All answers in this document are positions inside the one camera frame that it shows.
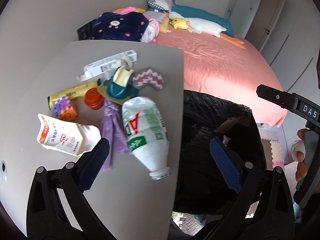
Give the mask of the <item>person's right hand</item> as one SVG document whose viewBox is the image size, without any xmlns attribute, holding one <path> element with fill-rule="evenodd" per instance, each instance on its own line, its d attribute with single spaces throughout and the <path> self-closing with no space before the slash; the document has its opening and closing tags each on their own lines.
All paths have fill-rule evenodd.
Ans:
<svg viewBox="0 0 320 240">
<path fill-rule="evenodd" d="M 305 144 L 304 144 L 304 138 L 305 133 L 307 129 L 300 129 L 297 132 L 298 140 L 295 141 L 292 145 L 292 158 L 294 161 L 296 161 L 297 164 L 297 170 L 296 170 L 296 181 L 300 182 L 303 178 L 305 178 L 308 168 L 307 165 L 304 163 L 305 159 Z"/>
</svg>

